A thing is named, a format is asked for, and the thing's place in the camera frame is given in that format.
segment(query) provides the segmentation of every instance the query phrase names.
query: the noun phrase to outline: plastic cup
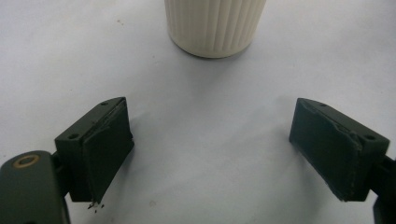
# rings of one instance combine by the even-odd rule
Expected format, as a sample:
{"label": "plastic cup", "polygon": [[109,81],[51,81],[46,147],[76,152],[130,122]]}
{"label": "plastic cup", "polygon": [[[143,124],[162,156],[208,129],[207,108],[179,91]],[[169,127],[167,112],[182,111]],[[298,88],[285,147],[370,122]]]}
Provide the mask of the plastic cup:
{"label": "plastic cup", "polygon": [[164,0],[168,32],[188,53],[224,58],[245,49],[265,0]]}

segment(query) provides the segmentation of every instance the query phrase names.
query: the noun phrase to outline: white cylindrical container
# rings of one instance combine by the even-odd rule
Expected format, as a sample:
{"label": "white cylindrical container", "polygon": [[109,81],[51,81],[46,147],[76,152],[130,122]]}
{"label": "white cylindrical container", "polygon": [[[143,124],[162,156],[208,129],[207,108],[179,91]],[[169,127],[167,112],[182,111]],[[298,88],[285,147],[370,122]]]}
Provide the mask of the white cylindrical container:
{"label": "white cylindrical container", "polygon": [[187,52],[223,58],[251,42],[265,0],[165,0],[169,35]]}

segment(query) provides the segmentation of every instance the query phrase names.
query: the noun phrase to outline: screw hole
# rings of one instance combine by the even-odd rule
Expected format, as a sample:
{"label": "screw hole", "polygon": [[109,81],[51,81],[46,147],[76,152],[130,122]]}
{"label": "screw hole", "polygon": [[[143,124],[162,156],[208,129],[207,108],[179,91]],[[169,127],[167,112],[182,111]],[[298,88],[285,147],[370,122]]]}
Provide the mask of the screw hole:
{"label": "screw hole", "polygon": [[77,137],[78,137],[78,133],[72,133],[70,134],[69,139],[75,139]]}
{"label": "screw hole", "polygon": [[364,136],[366,139],[368,139],[368,140],[375,140],[375,137],[374,136],[372,136],[372,135],[365,135]]}
{"label": "screw hole", "polygon": [[40,159],[40,157],[37,155],[27,155],[14,161],[13,166],[18,169],[25,168],[35,164],[38,159]]}

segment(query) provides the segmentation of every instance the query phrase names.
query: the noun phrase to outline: white ribbed cup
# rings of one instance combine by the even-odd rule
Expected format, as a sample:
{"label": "white ribbed cup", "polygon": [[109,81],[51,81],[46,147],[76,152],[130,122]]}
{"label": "white ribbed cup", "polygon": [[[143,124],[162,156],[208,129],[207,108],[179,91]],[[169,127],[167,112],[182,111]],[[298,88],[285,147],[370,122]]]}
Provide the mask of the white ribbed cup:
{"label": "white ribbed cup", "polygon": [[246,48],[265,0],[165,0],[169,35],[187,52],[206,58]]}

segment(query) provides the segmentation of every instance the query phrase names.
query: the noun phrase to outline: white table surface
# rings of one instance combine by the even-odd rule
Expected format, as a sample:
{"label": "white table surface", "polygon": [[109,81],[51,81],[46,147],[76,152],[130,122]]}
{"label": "white table surface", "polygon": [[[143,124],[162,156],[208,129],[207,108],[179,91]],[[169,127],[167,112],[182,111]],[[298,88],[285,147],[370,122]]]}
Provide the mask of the white table surface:
{"label": "white table surface", "polygon": [[304,97],[395,141],[395,71],[392,0],[269,0],[221,60],[174,45],[161,0],[4,0],[0,163],[126,96],[135,154],[96,214],[66,196],[73,224],[373,223],[376,196],[339,202],[288,136]]}

